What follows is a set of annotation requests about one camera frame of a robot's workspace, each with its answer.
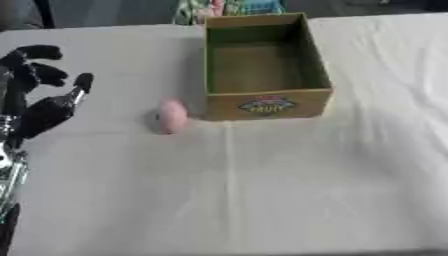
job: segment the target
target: cardboard box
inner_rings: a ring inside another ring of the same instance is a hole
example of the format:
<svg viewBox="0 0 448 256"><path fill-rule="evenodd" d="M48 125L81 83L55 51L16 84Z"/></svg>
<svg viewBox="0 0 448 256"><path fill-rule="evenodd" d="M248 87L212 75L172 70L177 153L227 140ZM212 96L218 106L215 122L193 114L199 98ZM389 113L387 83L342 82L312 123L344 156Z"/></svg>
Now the cardboard box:
<svg viewBox="0 0 448 256"><path fill-rule="evenodd" d="M320 115L332 89L304 14L206 20L207 119Z"/></svg>

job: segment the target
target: small ball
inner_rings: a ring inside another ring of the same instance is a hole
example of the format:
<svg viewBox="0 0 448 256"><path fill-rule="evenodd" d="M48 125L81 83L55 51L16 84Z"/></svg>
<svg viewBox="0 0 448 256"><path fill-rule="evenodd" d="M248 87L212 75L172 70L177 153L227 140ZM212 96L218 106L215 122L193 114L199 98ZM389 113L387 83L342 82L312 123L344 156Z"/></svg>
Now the small ball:
<svg viewBox="0 0 448 256"><path fill-rule="evenodd" d="M159 120L164 133L177 133L187 126L187 109L178 100L167 100L160 106Z"/></svg>

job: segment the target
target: wrinkled cloth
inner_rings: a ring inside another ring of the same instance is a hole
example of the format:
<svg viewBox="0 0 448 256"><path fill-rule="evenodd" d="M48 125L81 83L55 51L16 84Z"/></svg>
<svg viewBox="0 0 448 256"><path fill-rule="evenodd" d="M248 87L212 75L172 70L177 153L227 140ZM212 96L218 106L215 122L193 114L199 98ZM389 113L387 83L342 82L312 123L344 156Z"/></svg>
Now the wrinkled cloth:
<svg viewBox="0 0 448 256"><path fill-rule="evenodd" d="M72 120L26 144L11 255L446 247L448 15L309 23L334 86L322 117L192 119L170 136L151 130L160 101L204 110L202 28L1 34L0 55L59 45L60 67L97 77Z"/></svg>

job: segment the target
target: robotic arm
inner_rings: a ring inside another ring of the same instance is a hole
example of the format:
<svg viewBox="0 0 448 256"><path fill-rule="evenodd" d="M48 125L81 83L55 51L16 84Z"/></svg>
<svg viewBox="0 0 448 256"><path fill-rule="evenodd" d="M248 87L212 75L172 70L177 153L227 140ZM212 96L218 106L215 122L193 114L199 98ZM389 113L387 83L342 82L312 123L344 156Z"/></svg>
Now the robotic arm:
<svg viewBox="0 0 448 256"><path fill-rule="evenodd" d="M20 149L23 141L70 119L91 89L94 77L84 73L67 94L27 105L26 95L37 86L61 87L68 77L62 70L31 61L61 58L56 46L33 45L0 59L0 255L7 254L20 213L17 191L29 170L27 154Z"/></svg>

